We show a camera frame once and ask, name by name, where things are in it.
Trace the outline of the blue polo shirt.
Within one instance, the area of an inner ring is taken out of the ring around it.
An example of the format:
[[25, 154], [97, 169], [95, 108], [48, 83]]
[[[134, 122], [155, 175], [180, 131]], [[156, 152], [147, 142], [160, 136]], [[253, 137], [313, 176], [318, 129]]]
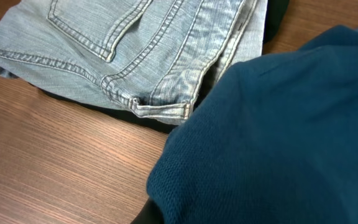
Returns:
[[231, 66], [147, 193], [165, 223], [358, 223], [358, 29]]

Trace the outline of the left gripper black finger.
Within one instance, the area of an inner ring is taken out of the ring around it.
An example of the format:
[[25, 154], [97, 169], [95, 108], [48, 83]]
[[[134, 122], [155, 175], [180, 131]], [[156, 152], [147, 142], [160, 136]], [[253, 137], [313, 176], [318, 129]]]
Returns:
[[157, 204], [149, 198], [131, 224], [164, 224], [163, 214]]

